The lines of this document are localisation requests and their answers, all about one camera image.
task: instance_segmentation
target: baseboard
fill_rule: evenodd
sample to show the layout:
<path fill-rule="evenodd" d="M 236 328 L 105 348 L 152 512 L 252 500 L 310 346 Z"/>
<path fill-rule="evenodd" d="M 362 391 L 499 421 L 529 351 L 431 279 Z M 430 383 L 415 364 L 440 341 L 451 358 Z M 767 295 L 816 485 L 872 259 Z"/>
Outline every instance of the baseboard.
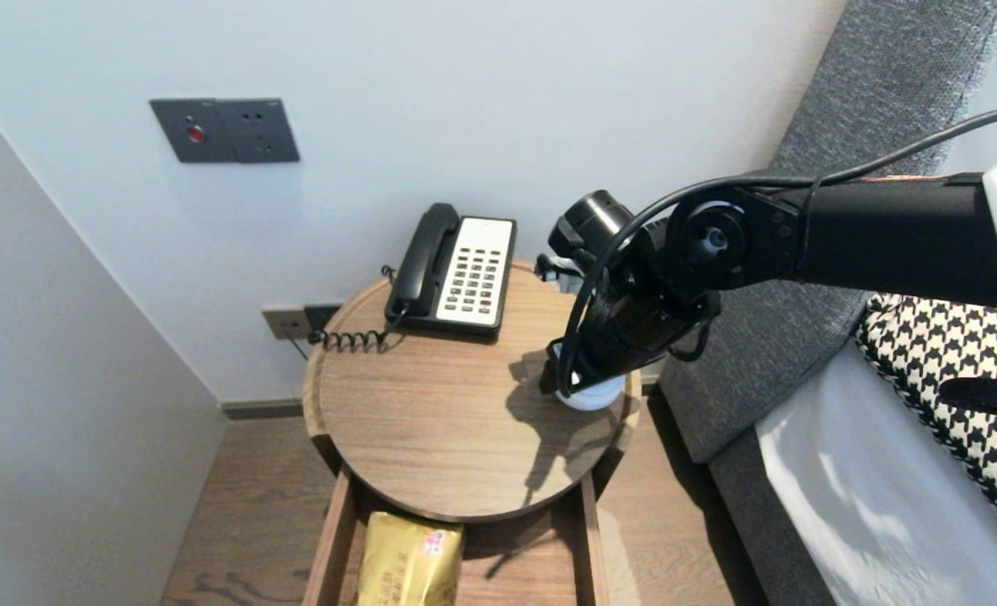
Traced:
<path fill-rule="evenodd" d="M 237 400 L 218 404 L 221 414 L 232 421 L 252 418 L 303 417 L 303 405 L 296 399 Z"/>

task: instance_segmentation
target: gray fabric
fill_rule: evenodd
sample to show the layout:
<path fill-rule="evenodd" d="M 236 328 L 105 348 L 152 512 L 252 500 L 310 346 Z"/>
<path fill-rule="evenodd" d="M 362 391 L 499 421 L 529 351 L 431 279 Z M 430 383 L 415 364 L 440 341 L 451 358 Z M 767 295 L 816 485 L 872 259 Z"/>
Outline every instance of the gray fabric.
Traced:
<path fill-rule="evenodd" d="M 825 173 L 956 122 L 996 45 L 997 0 L 852 0 L 771 171 Z M 890 173 L 936 173 L 946 151 Z M 726 293 L 703 357 L 660 375 L 692 458 L 709 460 L 822 368 L 867 297 L 782 281 Z"/>
<path fill-rule="evenodd" d="M 834 603 L 817 564 L 765 475 L 756 432 L 746 430 L 709 464 L 769 603 Z"/>

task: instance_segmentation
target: gray upholstered headboard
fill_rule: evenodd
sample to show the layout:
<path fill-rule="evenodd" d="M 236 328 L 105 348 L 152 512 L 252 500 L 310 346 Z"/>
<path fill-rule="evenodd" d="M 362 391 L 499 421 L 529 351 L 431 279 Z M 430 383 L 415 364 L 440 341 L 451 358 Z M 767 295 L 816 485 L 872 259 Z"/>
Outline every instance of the gray upholstered headboard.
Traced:
<path fill-rule="evenodd" d="M 825 172 L 967 114 L 997 46 L 997 0 L 851 0 L 770 169 Z M 941 146 L 891 173 L 936 173 Z M 757 284 L 722 297 L 700 360 L 660 376 L 694 460 L 709 460 L 845 344 L 867 293 Z"/>

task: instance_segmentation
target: white bedsheet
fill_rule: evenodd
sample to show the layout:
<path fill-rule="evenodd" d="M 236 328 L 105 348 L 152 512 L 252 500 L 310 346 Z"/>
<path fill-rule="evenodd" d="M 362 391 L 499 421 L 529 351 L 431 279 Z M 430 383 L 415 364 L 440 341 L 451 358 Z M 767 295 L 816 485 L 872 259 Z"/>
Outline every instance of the white bedsheet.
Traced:
<path fill-rule="evenodd" d="M 756 429 L 837 603 L 997 603 L 994 508 L 853 345 Z"/>

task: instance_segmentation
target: black strap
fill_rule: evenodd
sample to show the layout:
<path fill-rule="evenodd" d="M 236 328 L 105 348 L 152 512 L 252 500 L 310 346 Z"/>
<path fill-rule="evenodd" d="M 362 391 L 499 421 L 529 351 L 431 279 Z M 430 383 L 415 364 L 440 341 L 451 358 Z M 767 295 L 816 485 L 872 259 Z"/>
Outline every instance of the black strap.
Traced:
<path fill-rule="evenodd" d="M 941 383 L 941 402 L 948 406 L 997 415 L 997 379 L 951 379 Z"/>

